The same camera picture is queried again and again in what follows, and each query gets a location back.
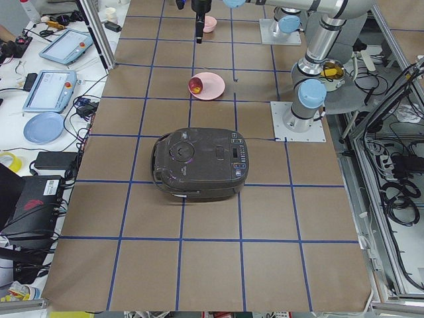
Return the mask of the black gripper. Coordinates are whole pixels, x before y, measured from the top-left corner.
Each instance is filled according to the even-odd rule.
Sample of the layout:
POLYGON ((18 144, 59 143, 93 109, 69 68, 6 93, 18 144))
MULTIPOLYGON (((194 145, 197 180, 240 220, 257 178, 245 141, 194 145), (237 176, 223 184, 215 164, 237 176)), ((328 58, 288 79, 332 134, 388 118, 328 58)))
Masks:
POLYGON ((195 16, 195 36, 196 43, 201 44, 203 41, 203 29, 205 26, 205 16, 211 10, 212 0, 192 0, 191 10, 195 16))

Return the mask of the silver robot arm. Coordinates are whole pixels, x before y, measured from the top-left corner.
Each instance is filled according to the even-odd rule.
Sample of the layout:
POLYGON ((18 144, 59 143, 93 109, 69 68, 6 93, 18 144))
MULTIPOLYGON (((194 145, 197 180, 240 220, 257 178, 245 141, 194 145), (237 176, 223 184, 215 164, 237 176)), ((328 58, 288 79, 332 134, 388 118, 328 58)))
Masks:
POLYGON ((318 80, 326 57, 347 20, 358 18, 375 1, 257 1, 256 5, 315 11, 323 16, 303 58, 293 66, 294 102, 283 115, 284 125, 295 133, 304 133, 312 125, 316 111, 324 104, 327 90, 318 80))
MULTIPOLYGON (((206 15, 211 10, 212 1, 192 1, 191 10, 195 13, 195 40, 201 44, 206 29, 206 15)), ((260 35, 263 44, 300 46, 301 11, 274 5, 272 19, 260 19, 260 35)))

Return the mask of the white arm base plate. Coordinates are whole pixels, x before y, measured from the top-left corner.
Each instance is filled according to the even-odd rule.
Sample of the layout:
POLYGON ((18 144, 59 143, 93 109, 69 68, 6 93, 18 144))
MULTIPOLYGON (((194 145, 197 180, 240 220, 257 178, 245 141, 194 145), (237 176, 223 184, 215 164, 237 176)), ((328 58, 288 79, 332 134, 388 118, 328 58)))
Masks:
POLYGON ((271 101, 274 139, 280 142, 326 142, 317 109, 312 119, 299 119, 292 113, 292 102, 271 101))
POLYGON ((300 19, 296 16, 285 16, 278 21, 260 19, 260 34, 263 44, 300 46, 300 19))

